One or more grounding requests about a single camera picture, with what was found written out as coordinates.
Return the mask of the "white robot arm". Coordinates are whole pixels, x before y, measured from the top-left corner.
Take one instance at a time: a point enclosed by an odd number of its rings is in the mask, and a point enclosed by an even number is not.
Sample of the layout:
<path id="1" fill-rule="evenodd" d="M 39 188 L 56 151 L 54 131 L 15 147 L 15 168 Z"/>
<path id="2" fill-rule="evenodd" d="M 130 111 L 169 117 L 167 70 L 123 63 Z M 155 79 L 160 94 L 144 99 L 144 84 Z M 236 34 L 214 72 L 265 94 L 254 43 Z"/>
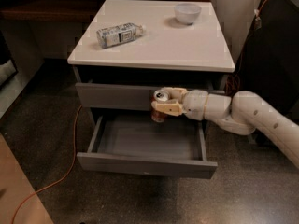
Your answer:
<path id="1" fill-rule="evenodd" d="M 153 94 L 151 107 L 170 116 L 212 121 L 224 131 L 239 135 L 259 130 L 299 167 L 299 126 L 256 93 L 239 91 L 228 97 L 202 90 L 164 87 Z"/>

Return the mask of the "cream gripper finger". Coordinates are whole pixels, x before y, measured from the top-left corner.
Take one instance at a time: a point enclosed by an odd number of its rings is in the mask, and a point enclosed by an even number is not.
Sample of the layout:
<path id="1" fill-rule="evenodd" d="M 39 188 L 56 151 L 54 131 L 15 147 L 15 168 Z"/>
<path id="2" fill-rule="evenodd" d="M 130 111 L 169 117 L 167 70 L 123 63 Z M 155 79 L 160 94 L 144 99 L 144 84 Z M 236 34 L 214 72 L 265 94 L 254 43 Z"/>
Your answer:
<path id="1" fill-rule="evenodd" d="M 186 89 L 176 87 L 163 87 L 163 91 L 168 94 L 170 100 L 177 100 L 178 102 L 182 102 L 184 96 L 188 93 Z"/>
<path id="2" fill-rule="evenodd" d="M 159 103 L 157 101 L 153 101 L 151 103 L 151 107 L 161 113 L 170 116 L 180 116 L 184 113 L 183 106 L 178 101 L 170 102 L 170 103 Z"/>

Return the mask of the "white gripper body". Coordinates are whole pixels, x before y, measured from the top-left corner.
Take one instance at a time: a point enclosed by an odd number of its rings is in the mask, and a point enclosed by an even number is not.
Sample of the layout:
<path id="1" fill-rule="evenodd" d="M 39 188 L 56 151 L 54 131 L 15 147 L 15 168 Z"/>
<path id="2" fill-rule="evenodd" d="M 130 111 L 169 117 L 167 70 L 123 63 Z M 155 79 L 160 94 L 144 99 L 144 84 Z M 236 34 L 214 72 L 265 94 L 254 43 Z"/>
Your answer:
<path id="1" fill-rule="evenodd" d="M 207 98 L 207 91 L 189 91 L 183 98 L 184 115 L 189 119 L 203 120 Z"/>

